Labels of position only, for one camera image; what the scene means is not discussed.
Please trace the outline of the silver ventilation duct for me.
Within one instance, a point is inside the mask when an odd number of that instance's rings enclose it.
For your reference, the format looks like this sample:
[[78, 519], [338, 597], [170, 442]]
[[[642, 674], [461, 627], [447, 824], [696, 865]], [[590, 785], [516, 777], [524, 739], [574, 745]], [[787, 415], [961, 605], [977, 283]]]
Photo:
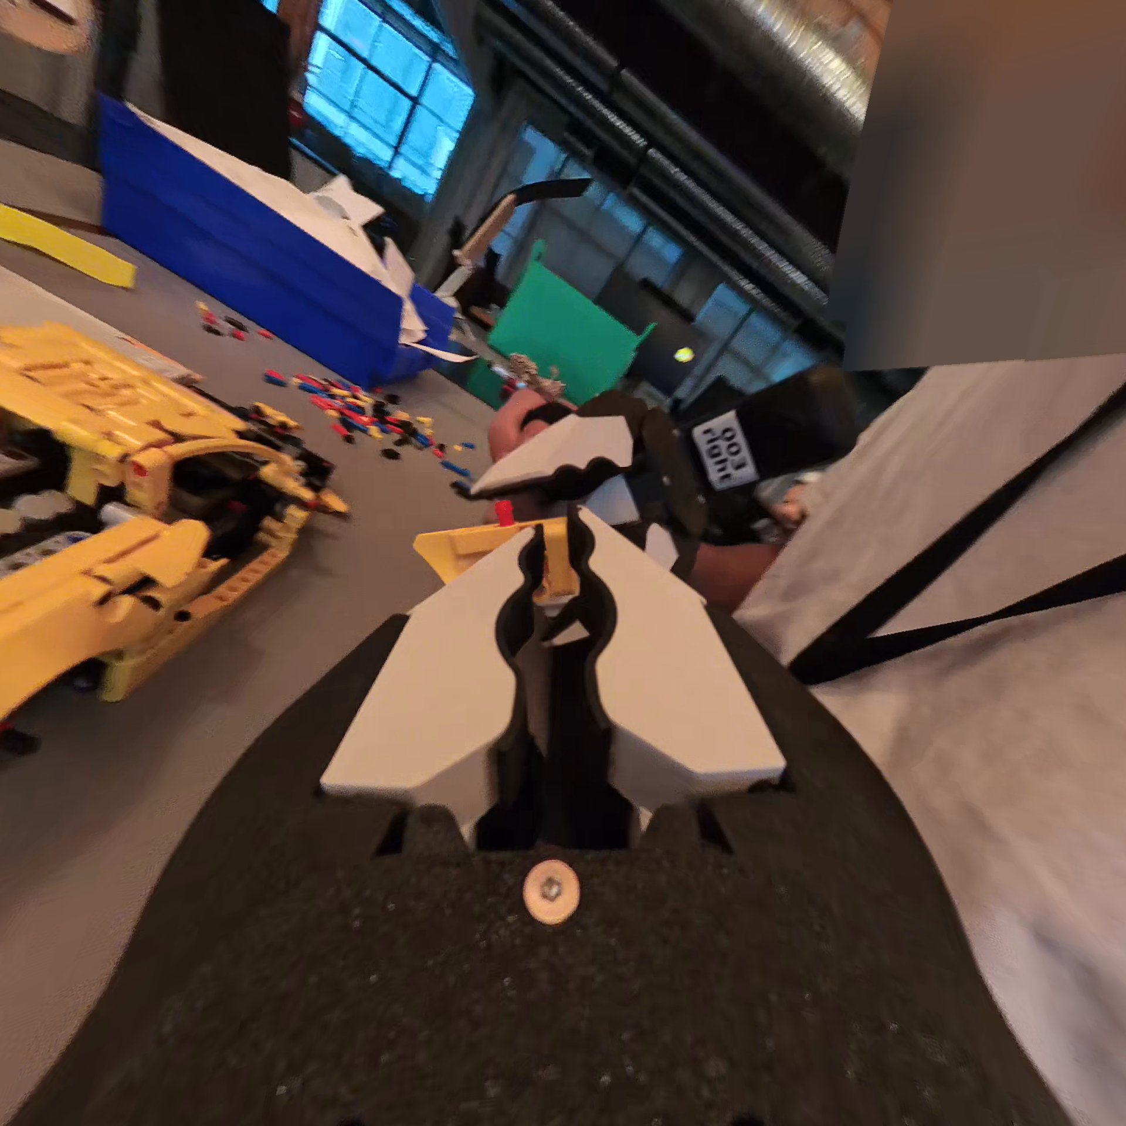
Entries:
[[892, 3], [719, 2], [708, 11], [721, 46], [755, 52], [807, 105], [863, 121]]

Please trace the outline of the person's right hand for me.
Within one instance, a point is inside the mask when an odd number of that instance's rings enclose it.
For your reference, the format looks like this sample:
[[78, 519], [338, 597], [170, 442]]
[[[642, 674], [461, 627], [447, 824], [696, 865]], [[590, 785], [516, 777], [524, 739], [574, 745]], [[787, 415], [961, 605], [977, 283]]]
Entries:
[[563, 403], [548, 400], [535, 389], [514, 392], [502, 405], [488, 428], [488, 452], [498, 463], [519, 447], [546, 432], [574, 409]]

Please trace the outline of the black monitor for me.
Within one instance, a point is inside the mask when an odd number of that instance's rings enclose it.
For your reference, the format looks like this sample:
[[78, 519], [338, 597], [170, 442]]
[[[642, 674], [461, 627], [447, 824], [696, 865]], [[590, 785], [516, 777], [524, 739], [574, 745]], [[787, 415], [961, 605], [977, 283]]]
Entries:
[[291, 176], [288, 26], [260, 2], [158, 2], [169, 124]]

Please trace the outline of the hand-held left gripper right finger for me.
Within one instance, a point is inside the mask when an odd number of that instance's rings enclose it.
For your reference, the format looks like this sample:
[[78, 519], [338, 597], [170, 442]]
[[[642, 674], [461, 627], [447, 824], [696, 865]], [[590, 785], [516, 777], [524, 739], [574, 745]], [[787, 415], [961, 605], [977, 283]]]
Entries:
[[585, 506], [569, 515], [586, 699], [634, 836], [662, 808], [776, 787], [786, 761], [707, 604]]

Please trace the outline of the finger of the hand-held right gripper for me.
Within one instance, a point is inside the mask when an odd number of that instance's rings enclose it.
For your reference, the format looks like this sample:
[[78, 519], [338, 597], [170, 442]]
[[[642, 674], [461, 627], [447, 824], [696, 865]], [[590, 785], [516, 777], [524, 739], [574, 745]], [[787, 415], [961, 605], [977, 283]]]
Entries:
[[554, 499], [582, 499], [628, 471], [634, 448], [624, 416], [571, 415], [498, 460], [469, 495], [494, 499], [538, 490]]
[[678, 565], [681, 549], [668, 507], [660, 501], [636, 498], [626, 475], [609, 479], [579, 505], [664, 570], [672, 572]]

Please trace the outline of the green plastic bin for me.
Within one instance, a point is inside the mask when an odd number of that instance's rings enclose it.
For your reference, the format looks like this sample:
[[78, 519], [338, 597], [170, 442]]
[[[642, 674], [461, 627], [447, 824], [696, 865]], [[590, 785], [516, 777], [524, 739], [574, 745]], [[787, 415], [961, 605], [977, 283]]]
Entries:
[[543, 376], [558, 372], [577, 405], [615, 388], [656, 330], [652, 316], [629, 318], [598, 302], [621, 265], [597, 245], [539, 239], [488, 332], [503, 357], [530, 359]]

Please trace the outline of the pile of small coloured pins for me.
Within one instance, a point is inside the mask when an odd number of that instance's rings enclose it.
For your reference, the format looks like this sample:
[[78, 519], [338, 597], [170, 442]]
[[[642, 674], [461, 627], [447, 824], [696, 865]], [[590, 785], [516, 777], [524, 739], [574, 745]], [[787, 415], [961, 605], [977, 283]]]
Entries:
[[[201, 320], [201, 330], [207, 334], [241, 344], [251, 337], [250, 325], [241, 320], [231, 314], [219, 314], [201, 301], [197, 301], [195, 308]], [[469, 494], [473, 474], [452, 460], [451, 455], [464, 454], [473, 448], [473, 444], [448, 447], [436, 442], [432, 422], [405, 412], [397, 395], [384, 393], [382, 389], [367, 392], [339, 377], [306, 373], [283, 376], [276, 371], [264, 371], [262, 383], [274, 389], [298, 391], [347, 446], [354, 446], [365, 436], [388, 444], [381, 452], [388, 460], [398, 459], [400, 451], [408, 447], [428, 454], [455, 478], [451, 486], [453, 491], [465, 497]], [[233, 413], [254, 427], [274, 434], [280, 442], [296, 442], [302, 431], [298, 420], [262, 401], [246, 408], [233, 408]]]

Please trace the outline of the large paned window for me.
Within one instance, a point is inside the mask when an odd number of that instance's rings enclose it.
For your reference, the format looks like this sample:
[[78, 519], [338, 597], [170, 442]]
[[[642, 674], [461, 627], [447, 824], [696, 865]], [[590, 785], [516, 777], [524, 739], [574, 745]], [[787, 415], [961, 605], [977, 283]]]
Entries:
[[304, 111], [350, 152], [430, 202], [475, 105], [435, 3], [325, 2]]

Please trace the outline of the yellow brick toy car model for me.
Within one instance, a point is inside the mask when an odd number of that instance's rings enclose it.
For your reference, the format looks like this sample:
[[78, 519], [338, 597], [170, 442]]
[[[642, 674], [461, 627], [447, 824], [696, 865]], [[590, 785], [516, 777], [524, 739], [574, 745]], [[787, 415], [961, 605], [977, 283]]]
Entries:
[[125, 700], [291, 556], [347, 518], [300, 426], [235, 408], [62, 324], [3, 328], [3, 754], [57, 682]]

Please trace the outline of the person's right forearm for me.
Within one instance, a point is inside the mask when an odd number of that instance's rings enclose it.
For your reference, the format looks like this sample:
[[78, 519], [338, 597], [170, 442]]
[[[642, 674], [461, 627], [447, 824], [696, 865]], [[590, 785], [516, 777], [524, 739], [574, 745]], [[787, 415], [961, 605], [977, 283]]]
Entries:
[[709, 607], [733, 615], [780, 554], [779, 545], [700, 545], [687, 582]]

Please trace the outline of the yellow curved panel brick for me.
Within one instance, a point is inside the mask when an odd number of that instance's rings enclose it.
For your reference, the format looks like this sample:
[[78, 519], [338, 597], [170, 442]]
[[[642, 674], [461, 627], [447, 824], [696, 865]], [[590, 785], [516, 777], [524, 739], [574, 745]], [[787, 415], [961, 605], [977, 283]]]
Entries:
[[544, 564], [535, 602], [547, 607], [579, 596], [581, 578], [571, 564], [569, 522], [563, 517], [424, 533], [416, 537], [413, 548], [444, 584], [451, 584], [523, 531], [536, 529], [543, 533]]

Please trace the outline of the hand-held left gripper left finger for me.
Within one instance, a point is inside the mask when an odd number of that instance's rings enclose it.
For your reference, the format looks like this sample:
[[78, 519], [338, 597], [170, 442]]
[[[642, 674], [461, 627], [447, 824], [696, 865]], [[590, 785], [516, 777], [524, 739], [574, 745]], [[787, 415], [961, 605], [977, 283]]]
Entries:
[[496, 747], [519, 715], [519, 678], [498, 628], [531, 607], [544, 535], [519, 531], [420, 602], [377, 674], [321, 791], [449, 812], [471, 841], [500, 800]]

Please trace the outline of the person's white shirt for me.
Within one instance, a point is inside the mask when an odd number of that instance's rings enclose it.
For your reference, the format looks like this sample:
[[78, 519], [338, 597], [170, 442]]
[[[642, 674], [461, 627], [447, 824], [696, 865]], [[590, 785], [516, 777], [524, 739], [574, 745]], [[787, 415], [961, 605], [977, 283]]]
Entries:
[[930, 369], [736, 615], [892, 783], [1078, 1124], [1125, 1115], [1124, 380]]

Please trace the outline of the yellow paper scrap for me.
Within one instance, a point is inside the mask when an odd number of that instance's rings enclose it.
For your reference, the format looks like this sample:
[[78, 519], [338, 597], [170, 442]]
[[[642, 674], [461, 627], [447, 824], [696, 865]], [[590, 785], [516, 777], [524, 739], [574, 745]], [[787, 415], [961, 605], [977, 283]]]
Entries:
[[136, 287], [137, 269], [133, 263], [6, 204], [2, 206], [2, 241], [34, 250], [109, 287], [122, 290]]

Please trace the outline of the grey desk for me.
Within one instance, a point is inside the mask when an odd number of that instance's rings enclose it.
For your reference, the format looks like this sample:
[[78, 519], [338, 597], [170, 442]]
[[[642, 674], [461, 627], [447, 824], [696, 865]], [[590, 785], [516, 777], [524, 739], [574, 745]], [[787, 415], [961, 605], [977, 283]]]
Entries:
[[197, 304], [258, 322], [94, 230], [101, 182], [89, 170], [3, 143], [3, 203], [137, 267], [132, 291], [3, 245], [3, 266], [204, 377], [227, 403], [263, 401], [338, 467], [349, 521], [315, 519], [294, 556], [240, 607], [128, 700], [61, 687], [20, 722], [42, 738], [4, 757], [2, 778], [3, 1123], [61, 1057], [128, 944], [160, 873], [237, 758], [386, 616], [439, 585], [413, 552], [421, 531], [472, 523], [456, 478], [428, 454], [342, 443], [300, 391], [263, 373], [335, 376], [278, 338], [205, 333]]

